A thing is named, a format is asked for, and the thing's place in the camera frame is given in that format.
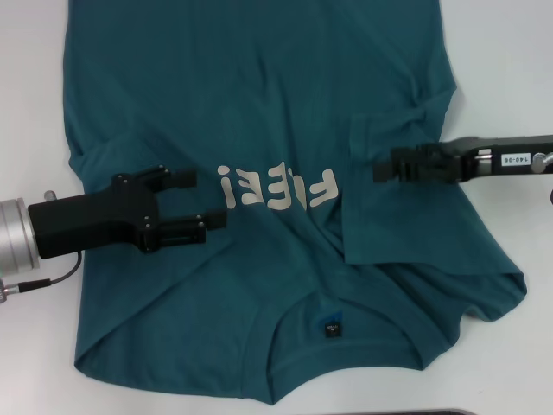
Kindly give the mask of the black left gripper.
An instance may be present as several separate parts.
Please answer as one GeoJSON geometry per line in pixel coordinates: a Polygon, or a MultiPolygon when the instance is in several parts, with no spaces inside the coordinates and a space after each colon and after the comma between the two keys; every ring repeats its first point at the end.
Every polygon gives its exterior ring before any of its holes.
{"type": "Polygon", "coordinates": [[[207,232],[225,228],[227,212],[218,210],[159,220],[156,193],[194,188],[194,170],[172,171],[164,165],[119,175],[98,192],[28,207],[41,259],[128,243],[146,253],[172,246],[204,244],[207,232]]]}

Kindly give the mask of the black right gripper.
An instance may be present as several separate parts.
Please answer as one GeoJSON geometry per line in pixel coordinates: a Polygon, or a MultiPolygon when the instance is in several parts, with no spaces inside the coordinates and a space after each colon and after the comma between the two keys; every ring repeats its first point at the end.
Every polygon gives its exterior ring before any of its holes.
{"type": "Polygon", "coordinates": [[[399,147],[373,164],[373,181],[467,182],[487,176],[552,174],[552,136],[462,137],[399,147]]]}

